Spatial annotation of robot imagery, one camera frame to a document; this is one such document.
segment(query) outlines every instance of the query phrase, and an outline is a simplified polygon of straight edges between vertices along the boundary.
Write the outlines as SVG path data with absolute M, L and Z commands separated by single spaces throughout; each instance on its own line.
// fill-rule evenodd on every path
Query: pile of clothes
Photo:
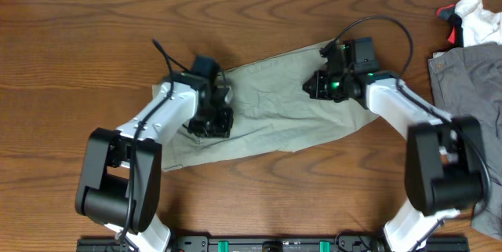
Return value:
M 437 15 L 453 25 L 457 48 L 435 53 L 428 62 L 435 105 L 454 116 L 473 115 L 482 128 L 492 183 L 488 207 L 472 226 L 502 240 L 502 30 L 501 13 L 482 0 L 461 0 Z

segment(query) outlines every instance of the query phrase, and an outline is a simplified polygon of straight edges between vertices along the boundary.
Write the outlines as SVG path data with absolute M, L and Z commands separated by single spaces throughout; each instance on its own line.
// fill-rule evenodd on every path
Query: green strip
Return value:
M 319 246 L 321 247 L 320 252 L 329 252 L 329 241 L 321 241 Z
M 228 241 L 218 242 L 218 252 L 228 252 Z

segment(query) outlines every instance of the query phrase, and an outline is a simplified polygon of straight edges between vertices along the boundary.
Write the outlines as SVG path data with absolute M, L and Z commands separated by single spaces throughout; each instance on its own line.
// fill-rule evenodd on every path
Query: wooden table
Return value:
M 1 0 L 0 250 L 71 251 L 81 236 L 110 236 L 75 213 L 89 134 L 113 129 L 151 99 L 167 73 L 151 44 L 191 64 L 196 53 L 234 68 L 334 37 L 383 13 L 412 32 L 409 85 L 431 100 L 427 58 L 450 48 L 435 10 L 459 0 Z M 502 10 L 501 0 L 483 0 Z M 383 21 L 347 38 L 373 36 L 383 68 L 400 71 L 401 31 Z M 177 231 L 213 236 L 335 235 L 374 231 L 394 217 L 405 141 L 382 119 L 344 139 L 162 176 L 160 218 Z M 451 221 L 475 251 L 502 243 Z

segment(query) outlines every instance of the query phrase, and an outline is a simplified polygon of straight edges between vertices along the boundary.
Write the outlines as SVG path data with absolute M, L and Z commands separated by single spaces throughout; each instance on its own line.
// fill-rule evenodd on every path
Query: folded cloth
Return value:
M 492 195 L 472 227 L 502 240 L 502 46 L 452 49 L 429 60 L 429 73 L 437 107 L 481 124 Z
M 326 61 L 325 42 L 226 71 L 234 98 L 228 139 L 197 138 L 181 128 L 163 143 L 162 168 L 237 159 L 272 151 L 295 152 L 342 138 L 377 115 L 354 100 L 313 100 L 302 85 Z
M 502 44 L 500 13 L 483 9 L 482 0 L 460 0 L 455 14 L 462 18 L 464 47 L 495 42 Z

